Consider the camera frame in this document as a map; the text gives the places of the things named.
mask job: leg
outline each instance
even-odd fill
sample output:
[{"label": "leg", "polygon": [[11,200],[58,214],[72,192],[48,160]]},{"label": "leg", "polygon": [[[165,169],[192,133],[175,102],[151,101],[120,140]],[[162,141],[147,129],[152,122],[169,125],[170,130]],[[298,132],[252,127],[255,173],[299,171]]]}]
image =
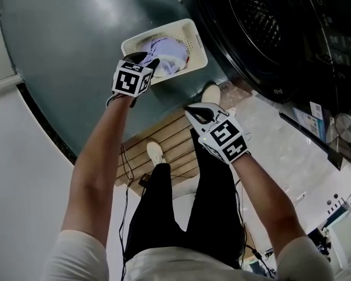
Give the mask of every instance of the leg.
[{"label": "leg", "polygon": [[125,261],[149,248],[181,246],[184,232],[174,219],[170,166],[157,165],[130,223]]},{"label": "leg", "polygon": [[195,130],[191,135],[200,180],[187,227],[189,247],[237,268],[245,243],[231,169],[198,143]]}]

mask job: shoe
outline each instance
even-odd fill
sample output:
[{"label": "shoe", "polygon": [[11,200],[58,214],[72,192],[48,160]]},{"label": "shoe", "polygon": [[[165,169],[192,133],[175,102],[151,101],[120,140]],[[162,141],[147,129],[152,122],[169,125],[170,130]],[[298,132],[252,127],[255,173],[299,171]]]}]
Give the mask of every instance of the shoe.
[{"label": "shoe", "polygon": [[221,100],[220,88],[212,83],[204,89],[203,96],[201,97],[202,102],[211,102],[219,105]]},{"label": "shoe", "polygon": [[161,146],[154,140],[151,140],[147,144],[147,153],[152,160],[153,166],[157,166],[160,163],[166,163]]}]

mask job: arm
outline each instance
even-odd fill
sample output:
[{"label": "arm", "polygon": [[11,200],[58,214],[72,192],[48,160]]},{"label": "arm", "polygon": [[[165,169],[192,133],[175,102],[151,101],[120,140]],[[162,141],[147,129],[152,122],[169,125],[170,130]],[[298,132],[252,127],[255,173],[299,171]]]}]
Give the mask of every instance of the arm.
[{"label": "arm", "polygon": [[80,153],[71,178],[62,230],[87,233],[106,246],[118,156],[133,98],[113,100]]},{"label": "arm", "polygon": [[295,208],[265,170],[248,154],[233,163],[250,201],[263,223],[276,257],[293,239],[306,236]]}]

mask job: white shirt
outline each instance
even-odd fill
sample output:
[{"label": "white shirt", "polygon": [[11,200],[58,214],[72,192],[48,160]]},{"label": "white shirt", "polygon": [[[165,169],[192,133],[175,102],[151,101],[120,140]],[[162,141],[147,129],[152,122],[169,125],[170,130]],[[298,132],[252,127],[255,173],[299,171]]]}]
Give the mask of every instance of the white shirt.
[{"label": "white shirt", "polygon": [[[154,248],[142,251],[126,264],[126,281],[264,281],[270,278],[230,266],[190,249]],[[278,280],[334,280],[329,262],[308,237],[290,242],[277,258]],[[42,281],[108,281],[108,264],[103,245],[80,231],[59,234]]]}]

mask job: white plastic basket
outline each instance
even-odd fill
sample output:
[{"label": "white plastic basket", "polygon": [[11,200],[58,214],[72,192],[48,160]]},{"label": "white plastic basket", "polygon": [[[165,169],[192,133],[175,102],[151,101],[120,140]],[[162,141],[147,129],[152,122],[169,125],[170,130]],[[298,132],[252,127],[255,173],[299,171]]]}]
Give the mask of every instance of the white plastic basket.
[{"label": "white plastic basket", "polygon": [[173,23],[163,25],[161,27],[143,32],[137,36],[124,41],[121,50],[124,56],[139,52],[146,40],[153,36],[171,36],[173,39],[184,43],[187,48],[189,60],[186,68],[166,77],[153,77],[151,84],[159,83],[164,80],[179,76],[199,68],[203,68],[208,64],[207,54],[201,42],[198,29],[193,20],[183,19]]}]

